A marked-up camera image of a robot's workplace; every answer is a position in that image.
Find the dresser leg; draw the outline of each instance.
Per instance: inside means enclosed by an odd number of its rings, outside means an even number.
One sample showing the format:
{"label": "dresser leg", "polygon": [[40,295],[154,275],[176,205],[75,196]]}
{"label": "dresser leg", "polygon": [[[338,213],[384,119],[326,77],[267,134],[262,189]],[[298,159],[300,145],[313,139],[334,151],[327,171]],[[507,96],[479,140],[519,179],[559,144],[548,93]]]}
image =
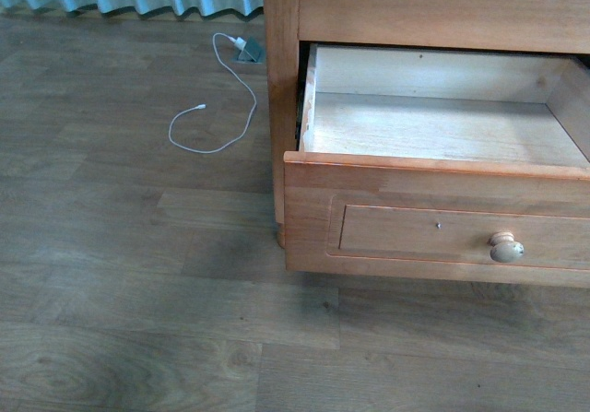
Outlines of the dresser leg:
{"label": "dresser leg", "polygon": [[277,226],[277,243],[281,248],[285,249],[285,224],[278,223]]}

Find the floor plank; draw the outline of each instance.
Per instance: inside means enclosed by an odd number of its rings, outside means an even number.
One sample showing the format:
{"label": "floor plank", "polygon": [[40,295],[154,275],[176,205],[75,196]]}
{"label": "floor plank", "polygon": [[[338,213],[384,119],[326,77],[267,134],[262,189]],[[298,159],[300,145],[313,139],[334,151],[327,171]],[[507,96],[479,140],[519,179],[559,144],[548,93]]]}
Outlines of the floor plank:
{"label": "floor plank", "polygon": [[583,412],[590,372],[264,346],[257,412]]}
{"label": "floor plank", "polygon": [[19,400],[0,398],[0,412],[17,412],[18,406],[20,406]]}
{"label": "floor plank", "polygon": [[144,269],[179,274],[193,236],[190,230],[163,230],[121,220],[94,220],[85,225],[80,218],[38,220],[8,216],[3,221],[0,261],[72,265],[81,269]]}
{"label": "floor plank", "polygon": [[273,195],[168,189],[158,202],[154,220],[191,228],[271,232]]}
{"label": "floor plank", "polygon": [[338,346],[336,288],[63,267],[46,290],[52,324]]}
{"label": "floor plank", "polygon": [[342,290],[342,348],[590,370],[587,290],[476,294]]}
{"label": "floor plank", "polygon": [[78,406],[41,410],[254,410],[261,353],[254,343],[1,326],[0,395]]}
{"label": "floor plank", "polygon": [[121,409],[112,407],[94,407],[68,405],[64,403],[46,403],[39,401],[23,401],[18,412],[147,412],[138,409]]}

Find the wood grain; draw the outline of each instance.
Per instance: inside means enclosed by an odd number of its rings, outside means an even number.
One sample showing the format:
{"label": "wood grain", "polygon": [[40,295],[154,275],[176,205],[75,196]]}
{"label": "wood grain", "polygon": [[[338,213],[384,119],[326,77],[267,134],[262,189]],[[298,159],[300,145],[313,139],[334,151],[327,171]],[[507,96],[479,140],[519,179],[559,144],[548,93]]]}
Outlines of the wood grain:
{"label": "wood grain", "polygon": [[258,412],[586,410],[588,371],[265,346]]}
{"label": "wood grain", "polygon": [[299,0],[265,0],[265,5],[275,217],[280,225],[284,223],[284,170],[281,160],[285,151],[292,151],[296,146]]}
{"label": "wood grain", "polygon": [[46,310],[40,309],[39,294],[53,268],[29,263],[0,264],[0,321],[38,321]]}
{"label": "wood grain", "polygon": [[213,230],[269,231],[275,226],[271,194],[169,189],[158,202],[157,223]]}
{"label": "wood grain", "polygon": [[[74,288],[72,281],[77,281]],[[324,348],[338,345],[335,288],[76,268],[61,269],[46,287],[52,295],[59,294],[57,304],[65,300],[55,324]]]}
{"label": "wood grain", "polygon": [[545,104],[317,94],[306,152],[590,167]]}
{"label": "wood grain", "polygon": [[[315,161],[301,161],[303,158]],[[336,237],[339,237],[338,223],[343,219],[346,205],[575,218],[587,217],[589,214],[588,182],[583,180],[556,181],[542,176],[516,177],[502,173],[488,175],[457,170],[419,171],[409,168],[407,159],[396,166],[393,159],[376,166],[376,160],[381,158],[367,156],[370,161],[364,165],[357,162],[360,158],[362,156],[330,157],[309,153],[288,153],[286,156],[288,269],[352,275],[588,286],[590,275],[586,271],[561,269],[552,265],[525,267],[449,263],[441,266],[440,263],[427,260],[334,254],[328,248],[330,233],[336,232]],[[413,166],[418,165],[418,161],[415,161]]]}
{"label": "wood grain", "polygon": [[588,218],[347,205],[341,226],[330,244],[335,255],[492,265],[490,238],[508,231],[525,246],[514,266],[590,269]]}
{"label": "wood grain", "polygon": [[46,403],[40,401],[23,401],[20,403],[19,412],[145,412],[138,409],[121,409],[112,407],[77,406],[64,403]]}
{"label": "wood grain", "polygon": [[590,13],[590,0],[300,0],[300,6],[302,41],[590,52],[590,27],[579,20]]}
{"label": "wood grain", "polygon": [[561,82],[549,97],[548,106],[571,135],[573,142],[590,160],[590,74],[571,65],[561,76]]}
{"label": "wood grain", "polygon": [[340,297],[341,346],[590,370],[590,359],[582,357],[590,350],[588,322],[566,314],[584,310],[587,291],[520,290],[482,298],[478,292],[413,296],[345,289]]}
{"label": "wood grain", "polygon": [[8,323],[0,336],[3,397],[77,410],[254,410],[260,345]]}

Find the cable connector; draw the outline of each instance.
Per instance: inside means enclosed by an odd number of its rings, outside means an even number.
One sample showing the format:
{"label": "cable connector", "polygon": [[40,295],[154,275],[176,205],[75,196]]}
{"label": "cable connector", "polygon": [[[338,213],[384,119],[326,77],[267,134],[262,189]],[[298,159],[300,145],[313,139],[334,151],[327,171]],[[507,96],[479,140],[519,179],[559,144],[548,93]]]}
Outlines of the cable connector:
{"label": "cable connector", "polygon": [[225,37],[230,39],[231,43],[233,43],[233,46],[235,46],[240,51],[243,51],[243,49],[246,47],[246,41],[241,37],[231,37],[228,35],[226,35]]}
{"label": "cable connector", "polygon": [[246,47],[246,41],[244,39],[242,39],[241,37],[239,37],[235,40],[235,42],[233,43],[233,46],[235,46],[240,51],[243,51],[243,49]]}

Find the drawer front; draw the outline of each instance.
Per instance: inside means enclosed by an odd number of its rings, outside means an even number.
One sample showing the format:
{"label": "drawer front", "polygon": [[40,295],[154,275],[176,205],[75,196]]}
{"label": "drawer front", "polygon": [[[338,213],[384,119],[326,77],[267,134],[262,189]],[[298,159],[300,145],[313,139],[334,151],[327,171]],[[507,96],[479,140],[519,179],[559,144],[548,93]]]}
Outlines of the drawer front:
{"label": "drawer front", "polygon": [[[288,152],[287,268],[590,287],[590,181],[471,163]],[[489,256],[505,230],[525,247],[511,264]]]}
{"label": "drawer front", "polygon": [[584,269],[590,263],[588,218],[360,205],[345,205],[343,215],[331,220],[341,227],[330,231],[333,255],[493,264],[491,237],[510,232],[512,244],[525,248],[524,256],[508,257],[517,265]]}

